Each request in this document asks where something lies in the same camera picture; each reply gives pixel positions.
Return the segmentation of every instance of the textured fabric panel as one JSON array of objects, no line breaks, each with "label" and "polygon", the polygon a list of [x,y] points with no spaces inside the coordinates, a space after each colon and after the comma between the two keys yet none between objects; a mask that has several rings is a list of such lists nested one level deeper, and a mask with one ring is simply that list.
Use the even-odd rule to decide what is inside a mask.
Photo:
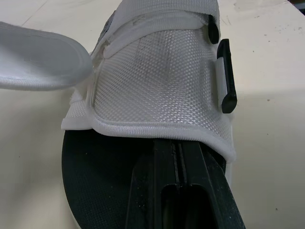
[{"label": "textured fabric panel", "polygon": [[231,145],[231,123],[217,108],[215,53],[202,30],[157,32],[102,64],[94,109],[112,122],[192,125]]},{"label": "textured fabric panel", "polygon": [[[215,18],[216,24],[219,25],[219,8],[217,0],[123,0],[115,12],[108,32],[101,39],[100,44],[97,45],[95,51],[93,52],[93,58],[98,55],[102,44],[104,44],[124,24],[138,16],[145,17],[146,14],[165,10],[180,10],[212,15]],[[166,29],[163,28],[163,23],[156,23],[154,30],[161,31]]]},{"label": "textured fabric panel", "polygon": [[71,104],[70,109],[66,115],[66,118],[76,118],[86,116],[85,101],[77,101]]}]

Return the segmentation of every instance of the white padded liner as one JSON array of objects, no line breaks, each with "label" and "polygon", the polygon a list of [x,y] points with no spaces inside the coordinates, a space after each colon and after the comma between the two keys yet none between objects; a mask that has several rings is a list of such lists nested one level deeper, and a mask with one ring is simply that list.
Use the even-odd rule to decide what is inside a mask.
[{"label": "white padded liner", "polygon": [[[129,9],[126,2],[134,3],[132,7],[137,10]],[[93,128],[110,136],[196,140],[232,162],[235,150],[231,120],[221,113],[217,102],[217,46],[207,36],[206,14],[218,22],[217,1],[186,3],[196,5],[196,10],[185,6],[185,1],[162,1],[171,6],[168,14],[173,18],[195,21],[196,26],[191,23],[190,29],[186,29],[187,24],[179,28],[179,20],[168,20],[167,16],[156,24],[154,18],[160,19],[166,11],[143,6],[149,2],[162,5],[159,0],[121,3],[109,31],[92,54],[95,77],[87,96],[74,99],[62,128]],[[175,11],[183,7],[196,13],[192,16]]]}]

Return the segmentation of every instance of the black plastic clip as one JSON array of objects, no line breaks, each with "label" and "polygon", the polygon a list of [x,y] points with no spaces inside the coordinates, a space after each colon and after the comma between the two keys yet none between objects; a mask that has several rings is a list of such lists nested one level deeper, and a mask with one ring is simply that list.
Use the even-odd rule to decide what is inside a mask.
[{"label": "black plastic clip", "polygon": [[208,33],[211,43],[217,44],[219,42],[219,30],[212,15],[209,15]]},{"label": "black plastic clip", "polygon": [[217,49],[217,58],[220,57],[224,58],[224,73],[227,86],[227,95],[224,97],[221,107],[224,114],[229,114],[237,105],[229,39],[221,40]]}]

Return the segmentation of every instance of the black upright strut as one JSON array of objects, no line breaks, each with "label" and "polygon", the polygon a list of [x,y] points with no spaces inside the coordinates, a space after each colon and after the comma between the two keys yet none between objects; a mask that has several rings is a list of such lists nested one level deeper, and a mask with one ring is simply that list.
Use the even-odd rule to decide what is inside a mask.
[{"label": "black upright strut", "polygon": [[156,139],[133,169],[125,228],[245,228],[224,171],[199,142]]}]

